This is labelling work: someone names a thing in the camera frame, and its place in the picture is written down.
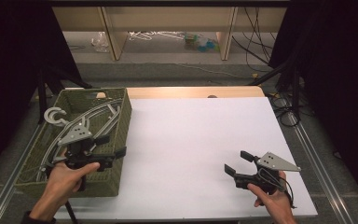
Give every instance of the olive green crate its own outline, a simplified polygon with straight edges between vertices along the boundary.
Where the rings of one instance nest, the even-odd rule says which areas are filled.
[[[126,146],[128,129],[131,119],[131,103],[125,88],[117,89],[88,89],[88,90],[64,90],[57,97],[54,106],[65,110],[66,115],[56,114],[55,119],[66,119],[71,121],[95,106],[108,103],[112,100],[121,99],[120,113],[116,127],[110,133],[109,143],[99,145],[94,149],[95,154],[108,154]],[[108,115],[99,116],[90,121],[89,130],[96,134],[107,122]],[[33,196],[40,197],[46,186],[47,181],[36,182],[36,174],[40,170],[41,161],[50,144],[62,131],[62,127],[57,127],[47,122],[42,124],[40,132],[34,140],[30,153],[28,154],[15,187],[20,191]],[[112,168],[107,168],[103,172],[95,172],[87,175],[86,189],[76,192],[73,197],[114,197],[118,196],[121,169],[124,158],[115,160]]]

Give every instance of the wooden surface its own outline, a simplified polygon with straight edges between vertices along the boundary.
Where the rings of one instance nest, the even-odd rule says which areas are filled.
[[[256,86],[235,87],[142,87],[127,88],[131,99],[264,97]]]

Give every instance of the sleeve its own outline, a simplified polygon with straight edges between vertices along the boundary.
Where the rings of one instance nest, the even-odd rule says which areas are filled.
[[[53,218],[53,220],[51,220],[50,222],[40,221],[40,220],[30,218],[29,217],[30,213],[31,213],[31,211],[24,213],[24,216],[22,217],[21,224],[55,224],[56,223],[55,218]]]

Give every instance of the wrist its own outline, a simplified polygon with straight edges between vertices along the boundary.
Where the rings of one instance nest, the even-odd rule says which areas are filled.
[[[42,195],[32,209],[29,217],[32,219],[50,222],[58,209],[61,207],[53,197],[48,195]]]
[[[294,217],[289,217],[285,220],[282,221],[274,221],[274,224],[297,224],[296,220]]]

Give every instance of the white table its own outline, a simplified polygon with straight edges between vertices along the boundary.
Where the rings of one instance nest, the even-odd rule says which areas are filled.
[[[265,97],[131,99],[132,115],[119,195],[71,199],[78,219],[205,221],[266,217],[255,196],[237,189],[228,164],[253,175],[240,157],[270,151],[295,163]],[[300,173],[287,173],[295,216],[317,212]],[[69,219],[65,208],[57,219]]]

